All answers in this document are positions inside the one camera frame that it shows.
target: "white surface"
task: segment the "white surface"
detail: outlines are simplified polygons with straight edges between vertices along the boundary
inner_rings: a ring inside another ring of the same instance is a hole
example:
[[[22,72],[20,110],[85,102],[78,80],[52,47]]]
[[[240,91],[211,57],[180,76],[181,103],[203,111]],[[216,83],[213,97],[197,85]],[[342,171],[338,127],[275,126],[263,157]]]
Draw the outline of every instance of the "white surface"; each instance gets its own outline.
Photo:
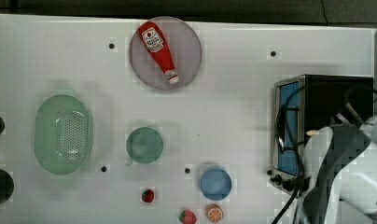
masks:
[[[0,15],[0,116],[7,126],[0,167],[16,183],[12,202],[0,206],[0,224],[177,223],[183,207],[207,223],[210,202],[199,178],[208,163],[224,166],[234,183],[219,203],[221,223],[271,223],[288,199],[265,175],[274,82],[301,74],[373,77],[371,29],[190,22],[202,41],[199,75],[182,91],[161,94],[129,64],[141,22]],[[35,113],[69,88],[94,116],[95,142],[83,168],[60,178],[35,159]],[[161,159],[127,168],[125,140],[147,125],[163,135]],[[103,165],[108,172],[100,172]],[[151,206],[140,202],[143,187],[155,189]]]

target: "ketchup bottle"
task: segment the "ketchup bottle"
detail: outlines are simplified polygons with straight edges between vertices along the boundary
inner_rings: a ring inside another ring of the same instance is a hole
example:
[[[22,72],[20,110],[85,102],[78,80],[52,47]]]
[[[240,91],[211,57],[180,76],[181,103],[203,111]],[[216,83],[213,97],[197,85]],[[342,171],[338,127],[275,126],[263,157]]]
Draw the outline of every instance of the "ketchup bottle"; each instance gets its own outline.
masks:
[[[172,61],[168,43],[160,28],[151,21],[145,22],[139,27],[139,38],[145,45],[147,52],[168,78],[169,83],[177,83],[179,76]]]

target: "green mesh basket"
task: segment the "green mesh basket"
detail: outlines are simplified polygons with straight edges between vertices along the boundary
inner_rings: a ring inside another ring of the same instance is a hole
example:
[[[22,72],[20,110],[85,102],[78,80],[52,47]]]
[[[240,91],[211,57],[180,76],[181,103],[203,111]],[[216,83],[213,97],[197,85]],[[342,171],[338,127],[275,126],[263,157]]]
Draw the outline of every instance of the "green mesh basket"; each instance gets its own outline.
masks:
[[[56,95],[44,102],[35,120],[35,156],[55,175],[69,175],[80,168],[92,149],[90,111],[70,95]]]

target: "black cable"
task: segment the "black cable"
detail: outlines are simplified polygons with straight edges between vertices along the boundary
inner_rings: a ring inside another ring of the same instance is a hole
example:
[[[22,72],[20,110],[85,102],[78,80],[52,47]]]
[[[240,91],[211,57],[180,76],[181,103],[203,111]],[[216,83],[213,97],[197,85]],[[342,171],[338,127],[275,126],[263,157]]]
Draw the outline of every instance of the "black cable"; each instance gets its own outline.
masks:
[[[353,87],[349,88],[348,91],[345,92],[345,94],[343,96],[343,103],[344,103],[345,107],[349,110],[349,112],[351,113],[351,115],[358,122],[357,126],[360,126],[360,125],[364,124],[365,121],[357,114],[357,112],[355,111],[355,109],[352,107],[351,103],[349,102],[349,95],[352,93],[352,91],[354,91],[354,90],[360,90],[360,89],[361,90],[365,90],[365,91],[371,91],[372,93],[374,93],[377,96],[377,90],[375,90],[374,88],[368,88],[368,87],[359,86],[359,85],[353,85]]]
[[[278,223],[279,219],[281,219],[281,217],[284,215],[285,211],[287,211],[288,207],[290,207],[290,205],[293,203],[294,198],[296,198],[298,193],[299,193],[299,189],[295,188],[293,193],[291,194],[290,199],[287,201],[284,208],[282,208],[282,210],[279,212],[278,216],[273,220],[272,224]]]
[[[323,0],[320,0],[320,3],[322,3],[322,8],[323,8],[323,17],[325,18],[325,21],[326,21],[326,26],[328,26],[328,17],[326,16],[325,3],[323,3]]]

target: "plate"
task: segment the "plate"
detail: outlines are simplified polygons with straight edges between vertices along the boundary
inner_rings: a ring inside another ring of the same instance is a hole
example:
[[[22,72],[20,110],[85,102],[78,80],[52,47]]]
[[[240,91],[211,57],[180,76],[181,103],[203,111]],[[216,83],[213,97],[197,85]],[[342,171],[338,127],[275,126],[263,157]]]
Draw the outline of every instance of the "plate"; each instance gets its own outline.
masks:
[[[194,30],[185,22],[173,17],[152,20],[160,27],[168,42],[179,82],[171,85],[154,62],[136,30],[130,44],[130,63],[135,74],[148,86],[169,91],[187,86],[196,76],[201,65],[201,42]]]

